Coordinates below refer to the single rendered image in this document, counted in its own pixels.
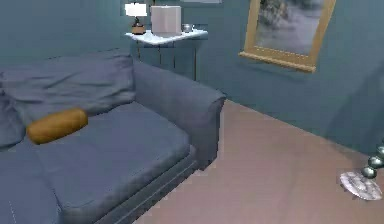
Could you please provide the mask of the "grey-blue sofa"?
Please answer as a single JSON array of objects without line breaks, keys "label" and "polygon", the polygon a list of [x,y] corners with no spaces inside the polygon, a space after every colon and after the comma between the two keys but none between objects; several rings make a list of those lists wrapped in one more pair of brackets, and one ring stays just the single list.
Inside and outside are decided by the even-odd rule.
[{"label": "grey-blue sofa", "polygon": [[[0,67],[0,224],[132,224],[217,157],[225,96],[121,50]],[[88,124],[34,144],[26,128]]]}]

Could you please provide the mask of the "white-topped side table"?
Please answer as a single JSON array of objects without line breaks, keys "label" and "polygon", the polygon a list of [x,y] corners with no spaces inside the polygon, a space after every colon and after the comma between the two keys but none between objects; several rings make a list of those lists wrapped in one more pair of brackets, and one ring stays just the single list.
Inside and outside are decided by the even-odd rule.
[{"label": "white-topped side table", "polygon": [[186,73],[194,81],[197,80],[198,47],[208,38],[208,32],[193,29],[179,36],[160,37],[147,30],[143,35],[125,33],[132,41],[132,53],[140,61],[160,68]]}]

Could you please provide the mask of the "white box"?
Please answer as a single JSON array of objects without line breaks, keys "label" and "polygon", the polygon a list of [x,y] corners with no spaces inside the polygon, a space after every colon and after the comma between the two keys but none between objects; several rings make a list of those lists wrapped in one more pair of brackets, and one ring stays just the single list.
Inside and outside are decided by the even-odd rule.
[{"label": "white box", "polygon": [[181,35],[181,7],[152,6],[151,24],[155,35],[162,37]]}]

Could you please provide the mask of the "white-shade table lamp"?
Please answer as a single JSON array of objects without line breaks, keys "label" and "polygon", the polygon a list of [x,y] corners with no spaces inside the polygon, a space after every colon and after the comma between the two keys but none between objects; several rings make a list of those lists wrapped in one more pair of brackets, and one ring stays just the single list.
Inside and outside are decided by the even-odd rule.
[{"label": "white-shade table lamp", "polygon": [[147,16],[147,7],[145,3],[128,3],[124,6],[125,14],[129,17],[134,18],[132,24],[131,33],[134,35],[143,35],[146,33],[146,29],[143,24],[140,23],[140,17]]}]

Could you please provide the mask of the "gold-framed picture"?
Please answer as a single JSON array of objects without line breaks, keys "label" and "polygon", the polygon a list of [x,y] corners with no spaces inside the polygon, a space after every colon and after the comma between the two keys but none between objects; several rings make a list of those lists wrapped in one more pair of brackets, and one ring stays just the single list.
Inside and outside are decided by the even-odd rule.
[{"label": "gold-framed picture", "polygon": [[250,0],[240,56],[313,73],[336,0]]}]

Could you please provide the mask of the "brown bolster cushion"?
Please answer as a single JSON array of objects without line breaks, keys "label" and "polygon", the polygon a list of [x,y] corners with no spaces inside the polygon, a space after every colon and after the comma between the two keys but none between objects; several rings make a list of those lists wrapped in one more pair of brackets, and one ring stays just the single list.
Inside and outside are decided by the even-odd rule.
[{"label": "brown bolster cushion", "polygon": [[72,108],[33,121],[27,126],[26,132],[34,144],[40,145],[68,136],[87,124],[86,112],[80,108]]}]

